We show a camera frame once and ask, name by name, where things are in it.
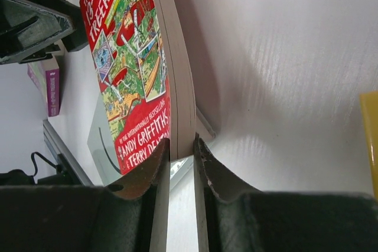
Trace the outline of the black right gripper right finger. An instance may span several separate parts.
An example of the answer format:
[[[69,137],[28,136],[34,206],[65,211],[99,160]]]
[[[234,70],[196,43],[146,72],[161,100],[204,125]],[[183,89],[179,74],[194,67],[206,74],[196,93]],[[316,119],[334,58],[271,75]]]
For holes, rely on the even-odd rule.
[[[377,201],[365,194],[262,192],[194,140],[200,251],[376,251]]]

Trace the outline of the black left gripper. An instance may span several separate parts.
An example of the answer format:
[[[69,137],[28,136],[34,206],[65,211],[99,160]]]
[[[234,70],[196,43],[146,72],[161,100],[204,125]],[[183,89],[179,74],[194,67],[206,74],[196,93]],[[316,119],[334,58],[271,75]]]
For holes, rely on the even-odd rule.
[[[80,8],[66,0],[1,0],[1,64],[88,45]]]

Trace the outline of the yellow Little Prince book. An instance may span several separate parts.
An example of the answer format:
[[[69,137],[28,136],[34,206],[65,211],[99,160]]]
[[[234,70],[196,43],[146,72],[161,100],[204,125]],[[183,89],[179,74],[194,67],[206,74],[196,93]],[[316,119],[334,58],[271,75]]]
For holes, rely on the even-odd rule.
[[[360,95],[360,107],[364,124],[364,132],[369,155],[369,164],[372,176],[373,194],[377,198],[377,91],[371,91]]]

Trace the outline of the red treehouse book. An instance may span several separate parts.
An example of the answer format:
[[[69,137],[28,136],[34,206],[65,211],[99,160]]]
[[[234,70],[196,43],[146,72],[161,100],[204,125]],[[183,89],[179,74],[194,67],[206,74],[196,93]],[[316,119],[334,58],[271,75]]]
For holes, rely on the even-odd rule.
[[[190,156],[193,78],[174,0],[80,0],[116,169],[128,174],[167,138]]]

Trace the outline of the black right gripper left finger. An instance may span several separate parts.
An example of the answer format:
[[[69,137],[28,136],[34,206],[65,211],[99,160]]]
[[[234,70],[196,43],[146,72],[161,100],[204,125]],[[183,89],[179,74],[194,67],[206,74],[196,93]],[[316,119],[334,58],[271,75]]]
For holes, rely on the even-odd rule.
[[[170,141],[106,187],[3,186],[2,251],[165,251]]]

